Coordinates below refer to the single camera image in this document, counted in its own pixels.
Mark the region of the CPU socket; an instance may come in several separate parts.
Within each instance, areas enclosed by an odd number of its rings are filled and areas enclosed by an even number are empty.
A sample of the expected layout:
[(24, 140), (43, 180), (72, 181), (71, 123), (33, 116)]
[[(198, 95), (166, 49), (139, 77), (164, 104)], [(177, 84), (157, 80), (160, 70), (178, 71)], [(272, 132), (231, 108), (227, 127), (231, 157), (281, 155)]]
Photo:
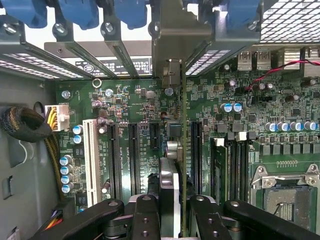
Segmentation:
[(293, 173), (256, 164), (249, 174), (251, 205), (320, 235), (320, 170), (315, 163)]

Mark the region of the blue card clip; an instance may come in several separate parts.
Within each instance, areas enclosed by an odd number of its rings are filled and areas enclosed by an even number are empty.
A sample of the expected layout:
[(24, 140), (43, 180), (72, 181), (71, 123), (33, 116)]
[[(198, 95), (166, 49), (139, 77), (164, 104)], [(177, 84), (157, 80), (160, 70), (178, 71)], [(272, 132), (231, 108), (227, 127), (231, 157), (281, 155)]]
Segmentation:
[(149, 0), (114, 0), (115, 14), (129, 30), (142, 28), (147, 24), (148, 2)]
[(58, 0), (58, 3), (64, 18), (82, 30), (93, 29), (99, 25), (96, 0)]
[(227, 0), (226, 26), (228, 30), (240, 28), (252, 22), (260, 0)]
[(46, 0), (0, 0), (0, 3), (9, 16), (31, 29), (42, 29), (48, 25)]

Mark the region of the white power connector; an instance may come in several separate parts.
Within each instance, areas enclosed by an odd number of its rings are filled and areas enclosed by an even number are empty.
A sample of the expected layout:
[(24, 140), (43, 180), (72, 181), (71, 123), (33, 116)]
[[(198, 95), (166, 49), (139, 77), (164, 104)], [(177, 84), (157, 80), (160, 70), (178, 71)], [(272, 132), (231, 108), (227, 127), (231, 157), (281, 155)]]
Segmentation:
[(70, 114), (68, 105), (46, 105), (45, 120), (53, 132), (66, 131), (70, 128)]

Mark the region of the RAM stick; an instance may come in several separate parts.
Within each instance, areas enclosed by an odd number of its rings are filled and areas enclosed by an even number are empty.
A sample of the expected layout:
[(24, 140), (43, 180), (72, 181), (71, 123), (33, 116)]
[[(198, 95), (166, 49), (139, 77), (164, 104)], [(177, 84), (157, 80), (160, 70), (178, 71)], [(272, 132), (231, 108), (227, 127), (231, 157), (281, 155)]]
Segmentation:
[(227, 148), (224, 140), (216, 137), (210, 139), (210, 195), (218, 205), (226, 200)]

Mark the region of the green motherboard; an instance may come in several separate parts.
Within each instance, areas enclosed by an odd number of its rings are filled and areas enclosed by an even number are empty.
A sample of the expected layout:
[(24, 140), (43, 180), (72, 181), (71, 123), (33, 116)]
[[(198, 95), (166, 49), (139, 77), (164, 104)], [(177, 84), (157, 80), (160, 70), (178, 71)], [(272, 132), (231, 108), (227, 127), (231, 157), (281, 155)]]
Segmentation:
[[(202, 195), (211, 196), (211, 138), (224, 139), (227, 148), (226, 198), (228, 192), (227, 134), (234, 133), (235, 175), (239, 132), (244, 143), (244, 187), (249, 200), (250, 167), (262, 164), (269, 171), (300, 171), (315, 163), (320, 170), (320, 45), (267, 49), (271, 69), (257, 70), (257, 51), (252, 70), (239, 71), (238, 57), (217, 70), (199, 76), (189, 70), (186, 80), (187, 157), (186, 196), (192, 177), (191, 122), (202, 122)], [(95, 119), (101, 179), (101, 201), (110, 199), (110, 164), (107, 125), (118, 127), (121, 199), (132, 195), (128, 124), (139, 129), (140, 194), (148, 192), (148, 176), (160, 173), (165, 157), (166, 121), (176, 112), (177, 96), (168, 96), (160, 79), (64, 81), (58, 84), (59, 105), (69, 106), (68, 130), (59, 133), (62, 191), (73, 200), (77, 213), (88, 208), (83, 120)], [(150, 123), (159, 123), (160, 145), (150, 147)]]

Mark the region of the black RAM slot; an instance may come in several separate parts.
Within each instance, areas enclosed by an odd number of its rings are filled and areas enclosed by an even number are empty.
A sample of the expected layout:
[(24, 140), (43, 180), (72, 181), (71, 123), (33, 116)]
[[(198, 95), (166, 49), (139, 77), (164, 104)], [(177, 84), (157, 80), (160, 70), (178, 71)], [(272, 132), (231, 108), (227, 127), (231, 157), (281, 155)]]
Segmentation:
[(236, 196), (239, 200), (245, 199), (244, 187), (244, 143), (247, 140), (247, 133), (245, 131), (238, 132), (236, 135)]
[(228, 199), (234, 199), (236, 195), (236, 157), (235, 157), (235, 134), (227, 133), (227, 184), (228, 184)]

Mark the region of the open grey PC case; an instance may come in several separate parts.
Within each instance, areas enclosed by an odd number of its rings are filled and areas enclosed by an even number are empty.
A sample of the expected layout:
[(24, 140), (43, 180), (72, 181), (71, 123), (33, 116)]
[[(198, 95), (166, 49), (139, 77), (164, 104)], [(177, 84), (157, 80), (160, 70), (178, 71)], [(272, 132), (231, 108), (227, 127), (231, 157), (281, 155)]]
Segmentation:
[[(160, 79), (153, 74), (154, 1), (146, 26), (128, 29), (114, 0), (96, 0), (99, 25), (82, 30), (66, 20), (58, 0), (45, 0), (47, 26), (29, 28), (0, 3), (0, 240), (30, 240), (76, 212), (63, 193), (59, 133), (45, 123), (45, 106), (59, 105), (62, 82)], [(200, 77), (244, 51), (320, 46), (320, 0), (260, 0), (254, 20), (227, 29), (227, 0), (182, 0), (211, 36), (186, 61)], [(118, 19), (121, 39), (138, 73), (132, 78), (105, 44), (101, 26)], [(186, 231), (175, 240), (200, 240)]]

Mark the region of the white expansion slot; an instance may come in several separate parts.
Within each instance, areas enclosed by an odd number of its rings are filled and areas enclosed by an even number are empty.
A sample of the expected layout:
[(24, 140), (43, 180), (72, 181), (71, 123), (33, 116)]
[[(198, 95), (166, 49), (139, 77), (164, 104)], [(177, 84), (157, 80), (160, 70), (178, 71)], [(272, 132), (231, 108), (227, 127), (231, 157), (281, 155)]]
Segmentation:
[(87, 207), (90, 208), (102, 200), (97, 120), (85, 119), (82, 126)]

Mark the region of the long black expansion slot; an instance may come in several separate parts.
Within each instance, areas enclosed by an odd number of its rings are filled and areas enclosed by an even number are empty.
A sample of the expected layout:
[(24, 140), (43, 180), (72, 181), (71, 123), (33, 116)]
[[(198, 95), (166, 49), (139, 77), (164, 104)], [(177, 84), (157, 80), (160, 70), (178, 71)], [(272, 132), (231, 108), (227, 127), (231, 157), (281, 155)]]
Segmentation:
[(201, 194), (203, 190), (203, 132), (202, 122), (192, 121), (191, 131), (191, 170), (195, 192)]
[(107, 146), (109, 158), (110, 192), (115, 199), (122, 198), (121, 190), (121, 162), (119, 146), (119, 130), (115, 123), (107, 125)]
[(141, 192), (140, 187), (140, 140), (139, 126), (137, 123), (128, 124), (129, 162), (131, 178), (131, 194), (137, 195)]

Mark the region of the metal USB port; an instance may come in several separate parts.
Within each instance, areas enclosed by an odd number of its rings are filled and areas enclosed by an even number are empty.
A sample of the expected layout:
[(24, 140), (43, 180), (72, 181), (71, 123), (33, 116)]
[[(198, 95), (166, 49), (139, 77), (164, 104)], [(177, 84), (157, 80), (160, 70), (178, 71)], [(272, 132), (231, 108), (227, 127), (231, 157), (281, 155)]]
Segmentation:
[(241, 51), (237, 55), (237, 69), (239, 71), (251, 71), (253, 69), (253, 51)]
[(271, 52), (270, 51), (256, 52), (256, 68), (259, 71), (266, 71), (271, 69)]

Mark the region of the metal slot cover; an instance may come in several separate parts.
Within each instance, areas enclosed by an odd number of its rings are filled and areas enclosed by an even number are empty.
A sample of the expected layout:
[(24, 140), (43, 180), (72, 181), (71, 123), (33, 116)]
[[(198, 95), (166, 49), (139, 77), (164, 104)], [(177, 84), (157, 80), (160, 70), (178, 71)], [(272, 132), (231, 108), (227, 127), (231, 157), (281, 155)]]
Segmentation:
[(122, 41), (121, 22), (118, 19), (107, 19), (100, 27), (104, 42), (117, 60), (123, 65), (132, 78), (138, 78), (139, 74)]

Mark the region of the short black expansion slot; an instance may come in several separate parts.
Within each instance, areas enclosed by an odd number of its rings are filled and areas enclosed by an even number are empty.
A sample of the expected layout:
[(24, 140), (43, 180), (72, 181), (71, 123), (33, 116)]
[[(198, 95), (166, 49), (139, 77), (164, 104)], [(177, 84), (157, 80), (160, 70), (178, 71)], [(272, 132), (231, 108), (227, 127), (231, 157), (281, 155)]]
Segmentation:
[(158, 122), (151, 122), (149, 124), (150, 148), (158, 150), (160, 147), (160, 124)]

